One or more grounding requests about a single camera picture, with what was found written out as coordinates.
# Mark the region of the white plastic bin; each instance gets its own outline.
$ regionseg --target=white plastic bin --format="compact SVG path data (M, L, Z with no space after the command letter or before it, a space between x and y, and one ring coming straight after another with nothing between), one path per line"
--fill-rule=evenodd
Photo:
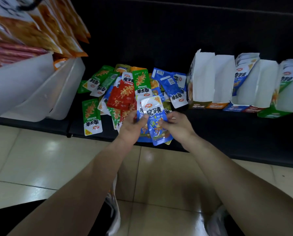
M2 114L1 117L30 122L43 120L55 106L75 61L76 59L67 60L25 102Z
M52 52L0 67L0 115L26 101L53 73Z
M82 76L85 71L85 65L81 58L77 58L74 61L69 76L66 79L64 86L62 87L61 93L58 100L48 115L48 118L55 120L64 119L71 107L74 96L78 90Z

